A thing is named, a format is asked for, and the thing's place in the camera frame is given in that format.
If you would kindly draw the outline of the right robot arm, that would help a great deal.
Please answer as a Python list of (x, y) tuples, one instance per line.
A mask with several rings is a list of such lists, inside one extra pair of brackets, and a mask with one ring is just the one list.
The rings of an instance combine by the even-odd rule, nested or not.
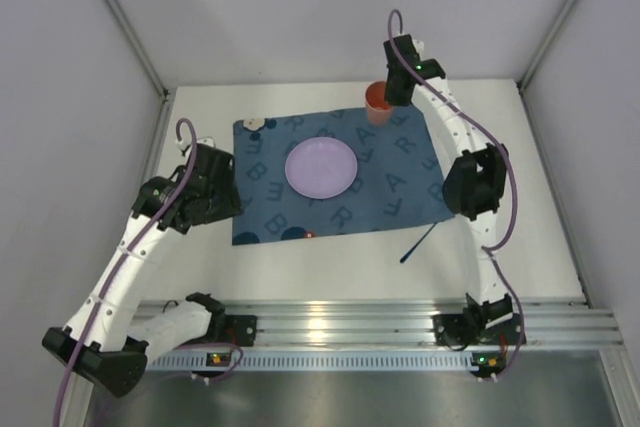
[(438, 139), (444, 204), (463, 226), (470, 284), (463, 311), (437, 325), (439, 343), (464, 349), (497, 338), (518, 306), (497, 265), (496, 253), (507, 242), (498, 235), (498, 211), (504, 193), (516, 191), (508, 153), (492, 134), (465, 114), (440, 64), (424, 60), (409, 34), (384, 44), (387, 62), (385, 100), (414, 106)]

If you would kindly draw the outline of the blue letter-print placemat cloth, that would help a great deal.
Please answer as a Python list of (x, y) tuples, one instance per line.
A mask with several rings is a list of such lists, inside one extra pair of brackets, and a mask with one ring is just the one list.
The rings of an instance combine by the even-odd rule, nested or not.
[[(317, 137), (343, 142), (357, 163), (325, 199), (301, 194), (285, 173), (295, 148)], [(431, 136), (414, 106), (380, 127), (364, 108), (238, 120), (233, 143), (243, 206), (232, 224), (235, 246), (421, 227), (453, 216)]]

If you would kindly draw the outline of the left aluminium frame post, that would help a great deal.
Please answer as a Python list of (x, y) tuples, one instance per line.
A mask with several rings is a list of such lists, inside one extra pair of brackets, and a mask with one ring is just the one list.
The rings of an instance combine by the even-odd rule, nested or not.
[(121, 32), (125, 42), (136, 57), (140, 67), (144, 71), (148, 81), (150, 82), (156, 94), (165, 98), (168, 95), (168, 89), (161, 80), (157, 69), (154, 67), (146, 49), (143, 46), (133, 24), (130, 22), (128, 15), (119, 0), (102, 0), (111, 16)]

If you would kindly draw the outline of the right aluminium frame post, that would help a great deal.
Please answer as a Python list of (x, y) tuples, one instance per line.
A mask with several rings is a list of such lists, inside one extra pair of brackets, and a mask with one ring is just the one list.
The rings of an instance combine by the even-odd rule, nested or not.
[(552, 16), (543, 37), (537, 44), (530, 59), (527, 61), (522, 76), (516, 82), (517, 90), (520, 95), (524, 95), (526, 93), (528, 87), (532, 83), (552, 47), (559, 39), (563, 29), (575, 12), (580, 1), (581, 0), (563, 0), (557, 12)]

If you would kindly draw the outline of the aluminium frame post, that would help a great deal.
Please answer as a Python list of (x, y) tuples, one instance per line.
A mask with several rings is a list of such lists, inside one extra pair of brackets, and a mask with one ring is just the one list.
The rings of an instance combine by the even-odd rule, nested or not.
[(552, 47), (559, 39), (563, 29), (575, 12), (580, 1), (581, 0), (563, 0), (557, 12), (552, 16), (543, 37), (537, 44), (530, 59), (527, 61), (522, 76), (516, 82), (517, 90), (520, 95), (524, 95), (526, 93), (528, 87), (532, 83)]
[(150, 82), (156, 94), (165, 98), (168, 95), (168, 89), (161, 80), (157, 69), (154, 67), (146, 49), (143, 46), (133, 24), (130, 22), (128, 15), (119, 0), (102, 0), (111, 16), (121, 32), (125, 42), (136, 57), (140, 67), (144, 71), (148, 81)]

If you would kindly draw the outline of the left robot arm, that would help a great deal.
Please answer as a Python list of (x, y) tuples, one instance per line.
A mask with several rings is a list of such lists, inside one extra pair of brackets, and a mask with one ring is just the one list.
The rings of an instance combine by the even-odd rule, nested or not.
[(145, 182), (125, 232), (98, 283), (42, 345), (58, 361), (116, 398), (129, 394), (148, 364), (187, 342), (217, 341), (224, 305), (195, 292), (177, 307), (135, 327), (136, 311), (158, 266), (189, 230), (242, 211), (231, 153), (200, 143), (171, 177)]

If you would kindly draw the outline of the aluminium mounting rail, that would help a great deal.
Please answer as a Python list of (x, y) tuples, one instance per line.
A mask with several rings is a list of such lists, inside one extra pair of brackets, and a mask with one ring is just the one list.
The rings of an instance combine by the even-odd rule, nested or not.
[[(230, 315), (257, 318), (256, 347), (435, 348), (444, 337), (445, 315), (460, 303), (430, 301), (227, 302)], [(495, 327), (471, 349), (525, 346), (542, 349), (620, 347), (623, 339), (612, 312), (569, 301), (524, 304), (524, 320)]]

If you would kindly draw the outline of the blue metallic fork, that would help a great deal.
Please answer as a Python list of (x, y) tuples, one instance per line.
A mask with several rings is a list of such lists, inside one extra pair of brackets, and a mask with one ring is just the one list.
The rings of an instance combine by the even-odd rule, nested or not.
[(400, 264), (404, 264), (413, 255), (413, 253), (424, 242), (424, 240), (431, 234), (431, 232), (437, 227), (437, 225), (438, 225), (438, 223), (433, 223), (431, 226), (429, 226), (428, 230), (399, 259), (399, 263)]

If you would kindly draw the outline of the purple plastic plate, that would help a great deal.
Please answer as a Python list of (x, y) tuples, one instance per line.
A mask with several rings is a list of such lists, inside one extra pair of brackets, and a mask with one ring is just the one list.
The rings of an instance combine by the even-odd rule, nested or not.
[(284, 173), (298, 194), (312, 200), (327, 200), (353, 184), (358, 160), (346, 143), (331, 137), (314, 137), (291, 150)]

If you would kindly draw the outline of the orange plastic cup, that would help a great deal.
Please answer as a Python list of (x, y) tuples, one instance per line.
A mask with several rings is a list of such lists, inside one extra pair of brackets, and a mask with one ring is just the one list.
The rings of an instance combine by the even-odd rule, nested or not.
[(393, 113), (393, 107), (385, 100), (385, 90), (385, 81), (373, 82), (365, 90), (365, 112), (374, 126), (385, 125)]

